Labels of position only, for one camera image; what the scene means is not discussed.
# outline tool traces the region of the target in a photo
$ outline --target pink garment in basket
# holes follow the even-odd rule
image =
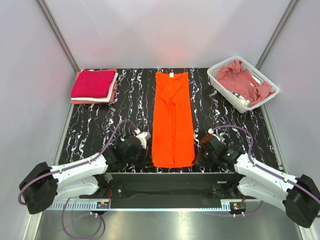
[[[223,66],[216,79],[227,90],[237,93],[250,101],[249,107],[260,103],[273,92],[270,92],[270,85],[264,81],[261,85],[257,83],[251,73],[242,68],[242,62],[235,60],[228,66]]]

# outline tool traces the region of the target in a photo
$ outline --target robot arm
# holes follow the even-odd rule
[[[133,161],[135,158],[132,156],[145,149],[150,138],[149,132],[141,132],[128,137],[116,147],[107,148],[103,154],[96,153],[76,162],[55,166],[48,166],[46,162],[39,163],[19,185],[22,190],[31,181],[48,175],[22,193],[29,213],[40,213],[56,201],[94,194],[99,189],[99,183],[94,176],[104,174],[114,165]]]
[[[208,132],[210,134],[201,141],[204,155],[212,163],[235,172],[236,180],[231,183],[234,189],[244,196],[251,196],[278,207],[304,228],[311,226],[320,211],[320,205],[293,185],[294,183],[303,187],[320,199],[320,192],[310,177],[296,177],[278,171],[251,159],[239,149],[224,146],[218,136],[212,134],[212,131]]]

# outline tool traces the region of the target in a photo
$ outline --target stack of folded clothes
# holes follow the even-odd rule
[[[117,77],[116,69],[77,72],[71,91],[71,103],[113,103],[117,91]]]

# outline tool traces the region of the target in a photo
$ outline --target ruler strip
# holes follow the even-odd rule
[[[66,201],[56,201],[47,210],[62,211]],[[122,211],[122,212],[230,212],[230,202],[221,201],[221,207],[203,208],[110,208],[109,200],[70,200],[65,211]]]

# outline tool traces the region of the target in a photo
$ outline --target metal floor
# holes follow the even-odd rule
[[[258,206],[248,202],[248,212]],[[67,211],[65,225],[82,215]],[[107,212],[103,215],[105,231],[97,240],[302,240],[300,230],[284,212],[264,204],[259,212],[245,217],[226,212]],[[93,216],[71,224],[67,230],[78,238],[94,233],[99,220]],[[36,240],[69,240],[62,231],[61,212],[44,211]]]

